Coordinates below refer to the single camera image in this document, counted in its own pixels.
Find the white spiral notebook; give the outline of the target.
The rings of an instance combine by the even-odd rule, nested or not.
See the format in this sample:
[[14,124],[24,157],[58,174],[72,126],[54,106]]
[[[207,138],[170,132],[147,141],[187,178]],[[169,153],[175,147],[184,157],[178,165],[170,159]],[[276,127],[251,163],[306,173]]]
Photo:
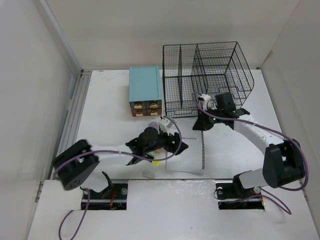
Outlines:
[[194,117],[176,118],[182,141],[188,148],[179,155],[166,161],[166,170],[202,176],[205,171],[205,144],[204,134],[200,130],[193,130],[196,122]]

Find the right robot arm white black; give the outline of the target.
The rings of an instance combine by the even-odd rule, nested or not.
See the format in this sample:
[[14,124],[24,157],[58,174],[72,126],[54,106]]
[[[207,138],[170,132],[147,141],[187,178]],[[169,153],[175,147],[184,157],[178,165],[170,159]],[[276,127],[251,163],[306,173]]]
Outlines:
[[242,198],[254,188],[269,186],[287,189],[286,185],[304,180],[300,191],[309,181],[309,167],[298,141],[284,133],[259,124],[244,108],[236,108],[231,93],[215,96],[216,105],[209,107],[208,94],[193,92],[192,100],[198,109],[193,129],[208,131],[216,124],[224,124],[246,137],[263,154],[263,166],[235,175],[231,183],[219,186],[226,199]]

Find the teal mini drawer chest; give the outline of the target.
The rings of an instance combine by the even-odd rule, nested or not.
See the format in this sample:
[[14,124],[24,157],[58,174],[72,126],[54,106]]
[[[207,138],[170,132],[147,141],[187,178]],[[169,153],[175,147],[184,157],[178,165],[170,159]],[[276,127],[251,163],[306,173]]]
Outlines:
[[162,86],[158,66],[129,69],[129,105],[133,117],[162,114]]

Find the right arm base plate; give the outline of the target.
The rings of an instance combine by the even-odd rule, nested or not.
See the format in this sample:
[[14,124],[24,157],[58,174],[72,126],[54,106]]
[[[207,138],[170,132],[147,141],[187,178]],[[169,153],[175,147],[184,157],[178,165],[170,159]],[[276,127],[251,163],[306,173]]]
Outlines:
[[214,197],[219,210],[264,210],[264,202],[253,188],[236,190],[232,181],[217,181]]

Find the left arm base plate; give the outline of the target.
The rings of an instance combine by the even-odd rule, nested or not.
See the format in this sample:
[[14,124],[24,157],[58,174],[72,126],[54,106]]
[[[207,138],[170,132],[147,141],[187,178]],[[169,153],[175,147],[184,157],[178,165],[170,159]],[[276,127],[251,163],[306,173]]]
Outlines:
[[127,209],[127,196],[128,196],[128,182],[114,183],[113,190],[109,191],[106,196],[102,196],[100,192],[90,190],[90,199],[88,199],[88,193],[84,188],[82,199],[80,203],[81,210],[85,210],[87,203],[88,210],[93,211],[122,211]]

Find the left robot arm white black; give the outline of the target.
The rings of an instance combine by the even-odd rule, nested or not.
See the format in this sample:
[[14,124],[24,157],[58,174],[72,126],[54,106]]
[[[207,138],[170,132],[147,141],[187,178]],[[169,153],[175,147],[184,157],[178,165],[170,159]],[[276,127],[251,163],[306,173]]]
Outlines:
[[162,162],[180,155],[189,148],[182,141],[179,131],[170,133],[160,127],[147,127],[138,137],[125,143],[128,151],[98,149],[92,150],[87,140],[81,139],[57,156],[52,165],[55,174],[66,191],[80,187],[100,163],[98,154],[130,156],[128,166],[141,161]]

